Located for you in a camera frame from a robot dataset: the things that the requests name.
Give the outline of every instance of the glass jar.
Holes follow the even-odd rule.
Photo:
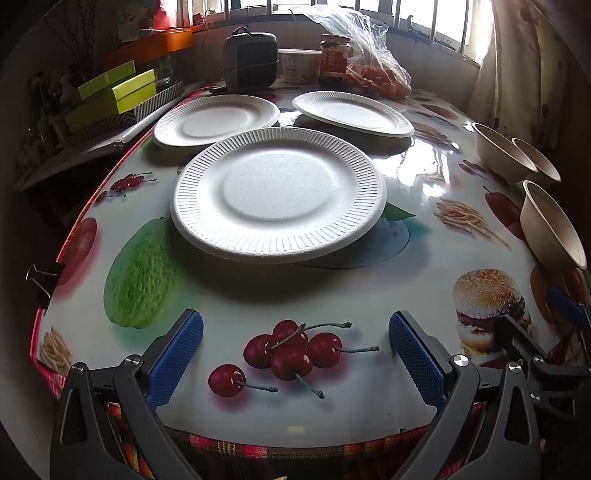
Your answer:
[[[319,84],[327,87],[345,84],[347,59],[351,50],[350,41],[349,37],[342,37],[341,35],[322,35]]]

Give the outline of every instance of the blue gripper pad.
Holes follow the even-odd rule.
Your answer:
[[[402,359],[423,401],[441,410],[447,401],[444,372],[400,312],[390,317],[388,334],[392,349]]]
[[[152,411],[166,405],[203,339],[203,319],[193,312],[150,371],[146,402]]]
[[[557,310],[567,322],[583,327],[587,323],[587,313],[582,305],[575,302],[565,292],[557,287],[546,290],[546,303],[548,307]]]

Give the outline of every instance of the paper plate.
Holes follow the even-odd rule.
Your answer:
[[[346,92],[310,92],[294,98],[300,112],[332,125],[383,137],[414,133],[406,117],[377,100]]]
[[[209,145],[248,130],[270,127],[278,118],[277,105],[263,98],[199,98],[164,115],[154,128],[154,140],[164,147]]]
[[[170,210],[200,249],[277,264],[349,245],[385,202],[384,179],[361,150],[322,132],[277,127],[202,151],[181,173]]]

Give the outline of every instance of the cardboard box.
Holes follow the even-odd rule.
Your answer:
[[[64,120],[74,133],[105,118],[131,110],[156,95],[154,82],[153,70],[136,75],[83,103],[68,113]]]
[[[81,100],[86,100],[93,95],[102,92],[106,88],[114,87],[135,75],[134,61],[131,60],[123,65],[119,65],[102,75],[89,80],[84,85],[78,87],[78,93]]]

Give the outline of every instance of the brown paper bowl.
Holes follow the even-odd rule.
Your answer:
[[[505,180],[521,181],[538,171],[535,164],[511,140],[486,125],[474,124],[476,153],[497,175]]]
[[[536,173],[528,174],[526,177],[527,180],[537,183],[543,189],[547,189],[553,183],[561,181],[560,173],[558,173],[550,160],[548,160],[540,151],[532,147],[529,143],[520,140],[519,138],[514,138],[511,140],[511,142],[513,142],[517,148],[527,155],[538,168]]]
[[[562,208],[539,185],[526,180],[521,229],[540,263],[551,272],[587,268],[583,244]]]

